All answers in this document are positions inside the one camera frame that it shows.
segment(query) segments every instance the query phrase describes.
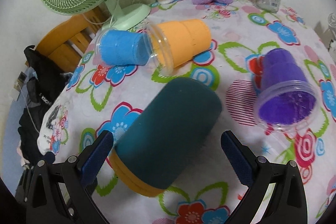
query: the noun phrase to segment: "white cable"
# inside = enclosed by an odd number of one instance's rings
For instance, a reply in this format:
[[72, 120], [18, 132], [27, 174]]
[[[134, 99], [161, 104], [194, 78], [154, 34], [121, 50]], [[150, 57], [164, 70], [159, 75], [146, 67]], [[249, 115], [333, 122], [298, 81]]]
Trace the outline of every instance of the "white cable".
[[[23, 94], [23, 91], [22, 91], [20, 85], [18, 85], [18, 87], [20, 88], [20, 90], [21, 90], [21, 94], [22, 94], [22, 96], [24, 97], [24, 94]], [[34, 123], [34, 121], [33, 121], [33, 118], [32, 118], [32, 116], [31, 116], [31, 114], [30, 114], [29, 107], [28, 107], [28, 105], [27, 105], [27, 101], [26, 101], [25, 98], [24, 98], [24, 101], [25, 101], [25, 104], [26, 104], [26, 106], [27, 106], [27, 111], [28, 111], [29, 117], [30, 117], [30, 119], [31, 119], [31, 122], [33, 123], [33, 126], [34, 126], [36, 132], [37, 132], [38, 134], [40, 134], [40, 131], [37, 130], [36, 125], [35, 125], [35, 123]]]

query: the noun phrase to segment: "purple cup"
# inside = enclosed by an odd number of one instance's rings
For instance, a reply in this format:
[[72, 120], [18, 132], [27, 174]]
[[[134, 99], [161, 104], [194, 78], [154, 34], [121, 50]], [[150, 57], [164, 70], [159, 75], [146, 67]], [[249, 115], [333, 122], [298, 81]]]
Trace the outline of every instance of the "purple cup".
[[316, 94], [291, 53], [277, 48], [263, 59], [261, 93], [255, 118], [275, 131], [299, 130], [307, 126], [317, 105]]

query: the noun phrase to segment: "blue gripper pad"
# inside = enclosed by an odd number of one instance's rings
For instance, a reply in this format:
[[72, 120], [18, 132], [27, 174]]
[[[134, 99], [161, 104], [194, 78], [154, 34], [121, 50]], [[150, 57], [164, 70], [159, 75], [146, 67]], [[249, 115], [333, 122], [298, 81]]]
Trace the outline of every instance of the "blue gripper pad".
[[82, 153], [85, 153], [86, 149], [91, 151], [90, 156], [81, 167], [81, 184], [83, 188], [92, 184], [98, 175], [100, 168], [107, 156], [109, 155], [113, 147], [113, 134], [110, 131], [104, 130], [92, 145], [87, 146]]
[[229, 136], [228, 131], [222, 134], [220, 144], [240, 183], [250, 188], [254, 182], [253, 169], [236, 143]]

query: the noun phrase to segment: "fan base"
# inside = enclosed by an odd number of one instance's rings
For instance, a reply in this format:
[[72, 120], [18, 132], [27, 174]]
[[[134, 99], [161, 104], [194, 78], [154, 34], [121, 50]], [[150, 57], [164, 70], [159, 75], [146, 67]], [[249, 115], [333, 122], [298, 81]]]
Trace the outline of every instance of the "fan base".
[[113, 27], [117, 30], [127, 31], [143, 21], [150, 12], [151, 8], [145, 4], [133, 4], [123, 9], [124, 15], [118, 17], [112, 26], [110, 26], [110, 20], [108, 20], [101, 29]]

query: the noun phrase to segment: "floral tablecloth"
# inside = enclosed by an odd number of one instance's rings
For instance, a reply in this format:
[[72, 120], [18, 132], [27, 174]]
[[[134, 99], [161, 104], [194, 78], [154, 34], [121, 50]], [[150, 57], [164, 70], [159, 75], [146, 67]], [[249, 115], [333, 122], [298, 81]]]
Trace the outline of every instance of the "floral tablecloth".
[[[203, 149], [169, 187], [156, 198], [132, 192], [113, 172], [108, 160], [98, 174], [93, 199], [111, 223], [223, 223], [246, 192], [221, 150], [220, 136], [232, 130], [256, 155], [271, 162], [295, 160], [308, 204], [309, 224], [325, 211], [336, 190], [336, 66], [316, 33], [289, 7], [276, 14], [255, 8], [249, 0], [231, 5], [193, 5], [175, 0], [152, 4], [149, 19], [202, 19], [212, 33], [208, 51], [163, 77], [149, 66], [100, 65], [89, 45], [75, 73], [45, 115], [38, 146], [52, 151], [56, 162], [80, 153], [104, 130], [119, 138], [162, 87], [184, 76], [208, 85], [220, 97], [223, 111]], [[141, 32], [143, 24], [132, 28]], [[263, 130], [253, 118], [263, 68], [260, 59], [273, 48], [289, 50], [320, 95], [320, 108], [310, 125], [295, 133]], [[272, 186], [253, 220], [258, 222]]]

